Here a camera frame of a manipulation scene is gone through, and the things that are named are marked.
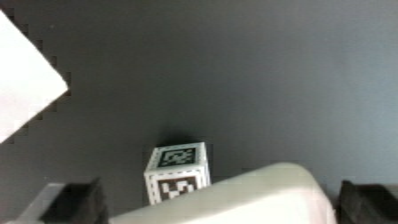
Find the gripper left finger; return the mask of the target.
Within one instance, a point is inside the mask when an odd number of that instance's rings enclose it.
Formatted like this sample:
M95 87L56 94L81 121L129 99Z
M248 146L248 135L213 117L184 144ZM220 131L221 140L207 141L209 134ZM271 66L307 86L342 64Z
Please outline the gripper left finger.
M99 179L86 183L49 183L15 218L17 224L108 224Z

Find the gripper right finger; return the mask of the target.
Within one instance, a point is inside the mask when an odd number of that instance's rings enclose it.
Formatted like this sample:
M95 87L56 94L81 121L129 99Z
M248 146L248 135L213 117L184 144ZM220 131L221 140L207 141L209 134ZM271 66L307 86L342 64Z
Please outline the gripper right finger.
M337 224L398 224L398 184L341 182Z

